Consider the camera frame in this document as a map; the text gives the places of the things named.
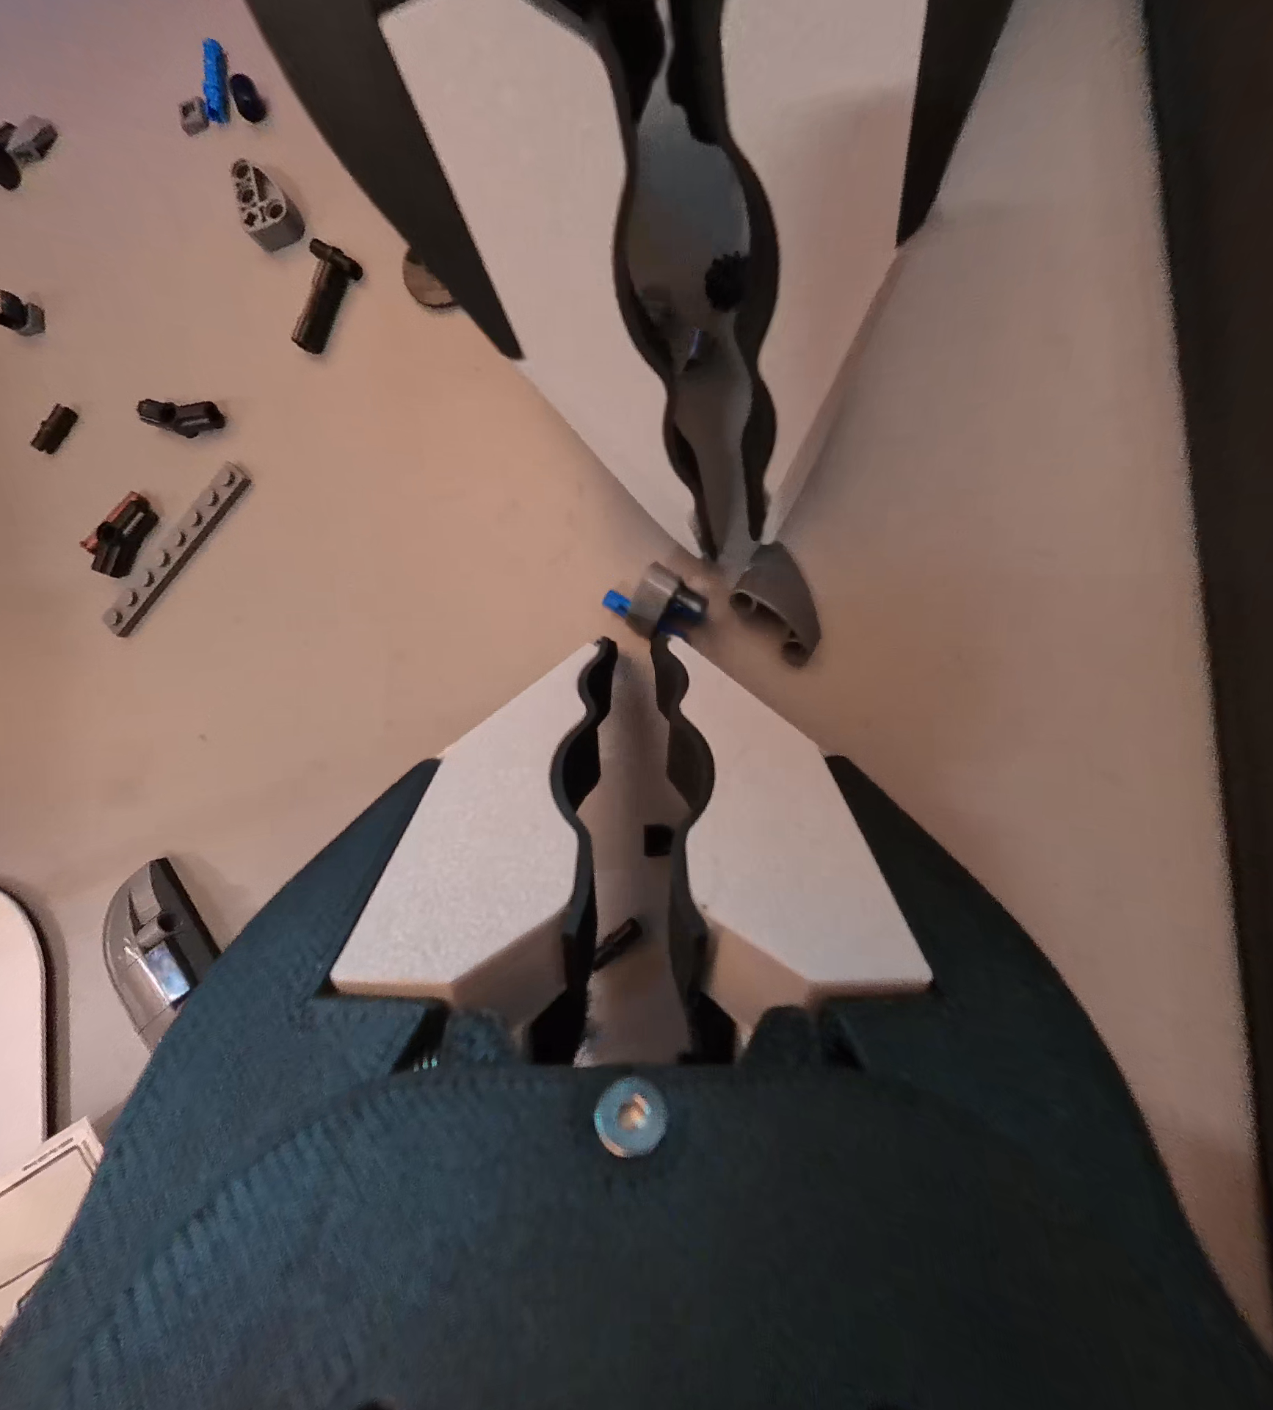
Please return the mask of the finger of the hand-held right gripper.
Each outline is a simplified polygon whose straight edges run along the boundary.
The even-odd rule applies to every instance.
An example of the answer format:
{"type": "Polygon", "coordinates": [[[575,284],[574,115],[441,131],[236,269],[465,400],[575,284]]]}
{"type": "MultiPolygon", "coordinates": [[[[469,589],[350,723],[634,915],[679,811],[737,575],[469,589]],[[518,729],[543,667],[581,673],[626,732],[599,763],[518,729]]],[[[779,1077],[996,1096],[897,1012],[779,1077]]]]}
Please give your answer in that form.
{"type": "Polygon", "coordinates": [[[748,536],[779,538],[886,281],[926,2],[669,3],[668,93],[726,160],[747,247],[732,346],[748,536]]]}
{"type": "Polygon", "coordinates": [[[421,2],[378,27],[521,373],[668,538],[713,559],[673,359],[631,275],[635,118],[604,19],[563,3],[421,2]]]}

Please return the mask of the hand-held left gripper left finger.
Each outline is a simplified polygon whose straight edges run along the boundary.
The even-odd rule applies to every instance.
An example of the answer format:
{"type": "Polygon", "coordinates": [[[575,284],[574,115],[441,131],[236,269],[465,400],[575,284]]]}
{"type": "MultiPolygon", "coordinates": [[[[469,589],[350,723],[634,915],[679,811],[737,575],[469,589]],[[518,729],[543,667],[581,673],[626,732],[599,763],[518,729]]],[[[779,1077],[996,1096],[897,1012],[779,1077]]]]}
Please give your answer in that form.
{"type": "Polygon", "coordinates": [[[574,1065],[597,949],[591,836],[616,644],[599,638],[444,749],[328,974],[349,996],[491,1014],[574,1065]]]}

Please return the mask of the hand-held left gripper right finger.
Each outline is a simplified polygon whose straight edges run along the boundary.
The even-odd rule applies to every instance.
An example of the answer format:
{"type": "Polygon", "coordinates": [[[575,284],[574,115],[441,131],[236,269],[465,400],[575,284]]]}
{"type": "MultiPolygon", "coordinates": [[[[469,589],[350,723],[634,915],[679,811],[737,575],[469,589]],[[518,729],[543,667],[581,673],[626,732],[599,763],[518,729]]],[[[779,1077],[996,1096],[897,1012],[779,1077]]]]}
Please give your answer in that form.
{"type": "Polygon", "coordinates": [[[669,845],[666,943],[687,1059],[728,1064],[767,1012],[927,993],[929,962],[828,755],[690,644],[650,648],[669,845]]]}

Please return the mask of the grey curved liftarm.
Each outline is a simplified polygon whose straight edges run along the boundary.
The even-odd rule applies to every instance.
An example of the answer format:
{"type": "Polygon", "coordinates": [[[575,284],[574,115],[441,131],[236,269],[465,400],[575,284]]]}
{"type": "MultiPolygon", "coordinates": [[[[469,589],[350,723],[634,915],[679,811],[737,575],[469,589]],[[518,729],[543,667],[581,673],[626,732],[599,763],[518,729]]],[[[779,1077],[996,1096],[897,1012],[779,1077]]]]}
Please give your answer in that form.
{"type": "Polygon", "coordinates": [[[742,622],[778,630],[781,658],[791,667],[806,667],[822,644],[813,592],[791,553],[778,541],[754,545],[728,603],[742,622]]]}

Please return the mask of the grey liftarm with blue pins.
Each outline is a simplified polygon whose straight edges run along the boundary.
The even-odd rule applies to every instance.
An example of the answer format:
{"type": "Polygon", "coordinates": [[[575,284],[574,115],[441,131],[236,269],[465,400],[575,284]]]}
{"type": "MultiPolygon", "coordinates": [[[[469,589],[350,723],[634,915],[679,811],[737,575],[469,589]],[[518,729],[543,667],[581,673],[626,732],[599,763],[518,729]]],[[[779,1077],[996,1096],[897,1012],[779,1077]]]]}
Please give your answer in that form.
{"type": "Polygon", "coordinates": [[[685,639],[709,617],[709,598],[660,563],[650,563],[634,591],[606,591],[601,608],[641,641],[685,639]]]}

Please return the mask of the transparent lego canopy piece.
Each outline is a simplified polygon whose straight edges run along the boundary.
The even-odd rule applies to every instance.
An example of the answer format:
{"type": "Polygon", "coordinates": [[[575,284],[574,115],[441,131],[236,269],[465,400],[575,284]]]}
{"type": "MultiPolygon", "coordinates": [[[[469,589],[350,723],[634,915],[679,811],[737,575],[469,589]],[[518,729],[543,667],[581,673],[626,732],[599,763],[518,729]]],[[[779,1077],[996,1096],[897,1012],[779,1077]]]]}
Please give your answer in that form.
{"type": "Polygon", "coordinates": [[[165,857],[136,868],[113,893],[101,958],[136,1037],[157,1049],[220,957],[177,870],[165,857]]]}

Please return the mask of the dark round piece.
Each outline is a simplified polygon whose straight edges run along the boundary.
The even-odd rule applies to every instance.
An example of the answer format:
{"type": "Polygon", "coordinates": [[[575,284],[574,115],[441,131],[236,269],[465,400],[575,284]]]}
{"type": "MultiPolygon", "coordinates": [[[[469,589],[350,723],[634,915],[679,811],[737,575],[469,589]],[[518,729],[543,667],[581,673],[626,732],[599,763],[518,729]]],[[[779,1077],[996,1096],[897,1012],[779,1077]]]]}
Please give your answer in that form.
{"type": "Polygon", "coordinates": [[[402,259],[402,282],[412,301],[428,312],[450,312],[459,303],[439,277],[418,257],[415,249],[408,249],[402,259]]]}

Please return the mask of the grey triangular liftarm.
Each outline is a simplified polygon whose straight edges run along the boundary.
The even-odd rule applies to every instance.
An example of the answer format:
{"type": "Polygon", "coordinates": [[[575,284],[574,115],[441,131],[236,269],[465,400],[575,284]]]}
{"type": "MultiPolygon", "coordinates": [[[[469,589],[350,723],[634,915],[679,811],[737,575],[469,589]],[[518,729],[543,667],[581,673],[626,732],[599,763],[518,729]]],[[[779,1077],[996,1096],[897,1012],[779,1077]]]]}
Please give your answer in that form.
{"type": "Polygon", "coordinates": [[[302,213],[274,178],[246,158],[230,163],[239,227],[265,253],[298,244],[306,231],[302,213]]]}

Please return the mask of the black T-shaped axle piece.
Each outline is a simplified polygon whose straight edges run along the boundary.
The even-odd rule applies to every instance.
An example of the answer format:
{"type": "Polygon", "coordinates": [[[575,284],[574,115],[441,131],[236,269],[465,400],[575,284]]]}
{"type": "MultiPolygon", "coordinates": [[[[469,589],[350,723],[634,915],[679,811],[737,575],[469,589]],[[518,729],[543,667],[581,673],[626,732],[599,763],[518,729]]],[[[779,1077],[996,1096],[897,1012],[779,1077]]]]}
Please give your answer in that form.
{"type": "Polygon", "coordinates": [[[295,321],[290,341],[309,356],[323,356],[346,291],[364,279],[364,268],[340,247],[318,238],[309,240],[315,268],[308,297],[295,321]]]}

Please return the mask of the black angled connector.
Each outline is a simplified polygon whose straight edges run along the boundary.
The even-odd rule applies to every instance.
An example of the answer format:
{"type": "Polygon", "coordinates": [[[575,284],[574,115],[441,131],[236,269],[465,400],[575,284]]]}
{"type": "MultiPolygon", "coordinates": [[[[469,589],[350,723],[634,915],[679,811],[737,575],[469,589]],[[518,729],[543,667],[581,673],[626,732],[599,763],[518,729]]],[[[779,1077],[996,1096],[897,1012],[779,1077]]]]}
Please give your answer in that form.
{"type": "Polygon", "coordinates": [[[221,432],[227,425],[223,410],[211,400],[177,403],[145,397],[135,404],[135,416],[183,440],[221,432]]]}

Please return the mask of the long grey studded plate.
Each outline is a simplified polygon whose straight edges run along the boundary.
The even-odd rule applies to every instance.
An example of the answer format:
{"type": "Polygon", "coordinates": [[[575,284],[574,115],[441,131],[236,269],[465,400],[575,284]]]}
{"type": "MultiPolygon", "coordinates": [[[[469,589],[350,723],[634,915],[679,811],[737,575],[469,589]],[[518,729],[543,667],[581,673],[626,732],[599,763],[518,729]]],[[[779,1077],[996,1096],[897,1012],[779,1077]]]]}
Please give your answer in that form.
{"type": "Polygon", "coordinates": [[[142,625],[252,487],[252,476],[240,465],[223,465],[180,516],[148,539],[101,616],[101,623],[111,636],[124,639],[142,625]]]}

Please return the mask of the black axle connector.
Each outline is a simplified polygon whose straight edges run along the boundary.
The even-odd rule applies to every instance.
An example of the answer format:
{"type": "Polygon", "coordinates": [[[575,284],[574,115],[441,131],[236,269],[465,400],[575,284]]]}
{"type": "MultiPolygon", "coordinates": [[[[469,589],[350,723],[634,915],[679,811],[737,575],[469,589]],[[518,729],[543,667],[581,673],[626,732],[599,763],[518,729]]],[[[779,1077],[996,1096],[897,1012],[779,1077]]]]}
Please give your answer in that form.
{"type": "Polygon", "coordinates": [[[152,504],[149,506],[151,509],[140,513],[130,525],[124,525],[118,531],[108,528],[104,532],[98,550],[92,554],[88,553],[93,573],[117,581],[132,572],[145,539],[149,538],[158,523],[158,516],[152,504]]]}

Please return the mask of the brown axle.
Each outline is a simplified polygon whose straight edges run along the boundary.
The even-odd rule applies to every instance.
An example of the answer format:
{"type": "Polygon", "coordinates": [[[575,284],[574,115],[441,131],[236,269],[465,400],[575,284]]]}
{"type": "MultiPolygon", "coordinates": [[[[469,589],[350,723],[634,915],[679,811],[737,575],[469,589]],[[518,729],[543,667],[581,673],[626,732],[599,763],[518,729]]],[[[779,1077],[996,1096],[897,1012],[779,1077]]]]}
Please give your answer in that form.
{"type": "Polygon", "coordinates": [[[124,495],[110,513],[107,513],[98,525],[80,541],[80,547],[88,554],[95,554],[99,547],[101,538],[105,532],[118,531],[124,525],[130,525],[139,514],[143,514],[151,509],[151,501],[140,492],[132,491],[124,495]]]}

